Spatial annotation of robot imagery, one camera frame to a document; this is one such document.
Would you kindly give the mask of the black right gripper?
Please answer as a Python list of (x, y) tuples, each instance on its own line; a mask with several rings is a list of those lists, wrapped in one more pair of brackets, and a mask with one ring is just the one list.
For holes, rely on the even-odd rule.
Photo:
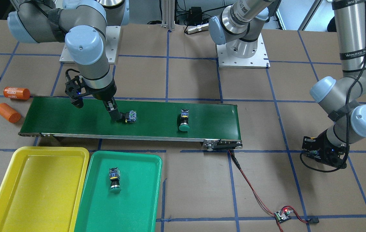
[(86, 94), (87, 96), (92, 95), (94, 98), (106, 102), (106, 110), (109, 113), (110, 118), (113, 121), (119, 121), (122, 119), (122, 113), (118, 111), (118, 106), (114, 98), (114, 95), (117, 91), (114, 79), (111, 79), (111, 82), (105, 87), (97, 88), (102, 87), (102, 85), (106, 83), (106, 81), (103, 83), (103, 79), (86, 79)]

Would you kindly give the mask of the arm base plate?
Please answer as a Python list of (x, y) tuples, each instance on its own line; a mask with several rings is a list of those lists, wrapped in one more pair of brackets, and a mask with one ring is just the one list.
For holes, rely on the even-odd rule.
[(271, 67), (262, 34), (256, 41), (237, 39), (226, 44), (217, 44), (219, 66), (222, 68), (268, 69)]
[[(107, 26), (106, 28), (105, 54), (110, 65), (114, 65), (117, 62), (120, 32), (121, 26), (119, 25)], [(67, 45), (64, 45), (59, 61), (62, 63), (74, 64), (74, 60), (68, 52)]]

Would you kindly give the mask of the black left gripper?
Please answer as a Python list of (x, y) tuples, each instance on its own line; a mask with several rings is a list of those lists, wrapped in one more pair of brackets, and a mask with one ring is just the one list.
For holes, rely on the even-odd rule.
[(335, 146), (327, 138), (327, 131), (322, 132), (318, 137), (303, 137), (302, 153), (307, 157), (309, 151), (319, 151), (321, 160), (316, 162), (334, 167), (335, 169), (345, 169), (347, 167), (346, 160), (348, 158), (346, 144)]

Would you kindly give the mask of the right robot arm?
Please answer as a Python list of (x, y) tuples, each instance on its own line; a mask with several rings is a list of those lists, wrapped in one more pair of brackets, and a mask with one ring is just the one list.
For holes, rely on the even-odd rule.
[(130, 114), (119, 112), (115, 101), (117, 87), (106, 56), (107, 22), (104, 6), (95, 0), (67, 0), (63, 9), (52, 0), (22, 0), (7, 18), (17, 41), (65, 43), (79, 74), (71, 78), (70, 69), (65, 74), (71, 104), (82, 108), (83, 97), (92, 95), (103, 102), (113, 121), (119, 121)]

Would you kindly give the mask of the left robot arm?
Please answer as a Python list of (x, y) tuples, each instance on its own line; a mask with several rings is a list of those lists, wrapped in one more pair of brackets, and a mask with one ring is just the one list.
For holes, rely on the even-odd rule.
[[(238, 0), (209, 19), (209, 32), (217, 45), (225, 44), (236, 57), (240, 47), (256, 46), (271, 0)], [(305, 136), (300, 157), (333, 167), (346, 168), (350, 145), (366, 138), (366, 105), (357, 98), (366, 94), (366, 0), (333, 0), (339, 58), (343, 77), (327, 76), (311, 89), (311, 97), (334, 122), (318, 137)]]

